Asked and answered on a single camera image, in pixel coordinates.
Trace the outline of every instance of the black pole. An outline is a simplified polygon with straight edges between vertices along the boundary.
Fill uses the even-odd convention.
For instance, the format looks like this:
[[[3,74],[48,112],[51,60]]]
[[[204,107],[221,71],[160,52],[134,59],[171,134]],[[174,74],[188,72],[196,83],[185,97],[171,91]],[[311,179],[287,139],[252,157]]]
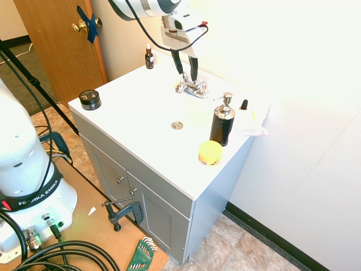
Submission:
[[[9,58],[11,62],[19,69],[19,71],[27,78],[27,80],[40,92],[40,94],[51,104],[51,106],[57,111],[57,113],[63,118],[63,120],[73,129],[76,134],[79,134],[78,129],[70,121],[70,119],[64,114],[59,106],[51,99],[51,97],[40,86],[40,81],[30,74],[30,72],[24,67],[24,65],[16,58],[16,56],[10,51],[2,40],[0,40],[0,50]]]

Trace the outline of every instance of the white countertop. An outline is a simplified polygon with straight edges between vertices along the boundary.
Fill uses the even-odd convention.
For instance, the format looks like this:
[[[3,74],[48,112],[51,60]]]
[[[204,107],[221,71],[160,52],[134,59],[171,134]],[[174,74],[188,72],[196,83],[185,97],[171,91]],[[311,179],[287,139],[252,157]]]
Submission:
[[[97,110],[83,110],[79,99],[69,102],[69,106],[164,180],[196,200],[248,139],[239,132],[243,123],[240,120],[254,111],[257,121],[262,123],[270,103],[203,71],[199,71],[197,82],[207,82],[208,98],[178,94],[174,87],[181,76],[172,58],[156,51],[153,54],[154,69],[143,66],[97,88],[102,101]],[[183,67],[186,72],[190,70],[187,64]],[[223,148],[221,162],[207,167],[198,161],[198,150],[202,142],[209,140],[213,111],[222,104],[221,99],[213,99],[224,92],[233,94],[230,106],[236,111],[234,127],[228,145]],[[247,112],[238,109],[244,99],[248,100]],[[181,121],[183,129],[172,129],[173,121]]]

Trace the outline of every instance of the small black bottle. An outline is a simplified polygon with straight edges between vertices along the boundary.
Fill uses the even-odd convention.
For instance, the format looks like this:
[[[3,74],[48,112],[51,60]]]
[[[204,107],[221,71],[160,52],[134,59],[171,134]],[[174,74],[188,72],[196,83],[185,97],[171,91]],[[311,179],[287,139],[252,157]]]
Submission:
[[[209,140],[213,140],[222,145],[228,144],[228,136],[232,130],[236,112],[229,106],[232,100],[232,93],[225,92],[223,95],[223,105],[214,110],[212,129]]]
[[[154,67],[154,61],[150,44],[147,44],[146,52],[146,67],[147,69],[152,69]]]

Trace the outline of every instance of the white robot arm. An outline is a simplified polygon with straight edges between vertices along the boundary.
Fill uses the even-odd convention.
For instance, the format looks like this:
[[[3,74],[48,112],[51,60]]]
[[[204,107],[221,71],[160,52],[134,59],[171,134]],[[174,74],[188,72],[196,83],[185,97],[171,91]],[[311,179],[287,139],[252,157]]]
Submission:
[[[52,236],[50,219],[61,222],[60,230],[72,223],[77,194],[56,165],[49,164],[29,114],[1,79],[0,100],[0,209],[21,230],[32,233],[27,236],[29,248],[36,250]],[[19,252],[15,232],[0,219],[0,264],[12,261]]]
[[[161,49],[171,51],[179,74],[183,73],[179,52],[188,55],[191,65],[191,77],[197,79],[197,58],[204,47],[199,38],[206,33],[207,22],[201,16],[188,8],[188,0],[108,0],[116,14],[124,20],[161,16],[161,35],[165,46]]]

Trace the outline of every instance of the tile floor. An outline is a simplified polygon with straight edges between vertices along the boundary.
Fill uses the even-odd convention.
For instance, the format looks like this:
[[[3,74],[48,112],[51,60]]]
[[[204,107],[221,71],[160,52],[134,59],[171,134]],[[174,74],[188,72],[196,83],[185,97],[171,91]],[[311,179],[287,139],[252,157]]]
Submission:
[[[59,107],[71,119],[69,109]],[[84,146],[53,108],[46,110],[53,131],[66,141],[73,165],[101,189]],[[42,113],[32,116],[35,126],[46,125]],[[299,269],[249,234],[225,215],[221,215],[195,254],[183,265],[169,260],[162,271],[298,271]]]

